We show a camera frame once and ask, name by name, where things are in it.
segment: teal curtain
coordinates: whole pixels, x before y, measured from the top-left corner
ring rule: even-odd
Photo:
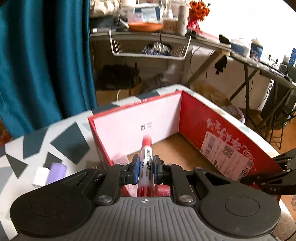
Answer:
[[[0,8],[0,116],[16,138],[96,108],[89,0]]]

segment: white marker label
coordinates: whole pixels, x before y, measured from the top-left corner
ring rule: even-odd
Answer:
[[[152,148],[145,146],[141,151],[141,170],[138,187],[153,185]]]

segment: red marker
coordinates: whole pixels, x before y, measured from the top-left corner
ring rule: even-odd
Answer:
[[[170,196],[170,186],[162,185],[162,184],[155,185],[154,196],[155,197]]]
[[[151,137],[146,135],[143,137],[141,150],[141,166],[138,181],[138,197],[153,197],[153,163]]]

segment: wire basket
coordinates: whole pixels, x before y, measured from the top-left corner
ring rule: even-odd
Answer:
[[[144,58],[163,58],[163,59],[173,59],[173,60],[184,60],[186,58],[188,48],[191,41],[191,36],[189,39],[177,39],[172,42],[170,40],[165,41],[170,44],[171,51],[170,56],[164,55],[153,55],[153,54],[142,54],[142,50],[144,47],[151,43],[151,40],[161,41],[161,36],[151,36],[150,38],[147,36],[135,35],[133,40],[127,40],[124,38],[115,39],[111,35],[111,31],[109,31],[110,36],[110,45],[111,51],[114,56],[125,56],[125,57],[144,57]]]

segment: white small box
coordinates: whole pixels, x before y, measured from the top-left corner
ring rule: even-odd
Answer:
[[[35,188],[45,186],[50,170],[47,167],[38,167],[32,185]]]

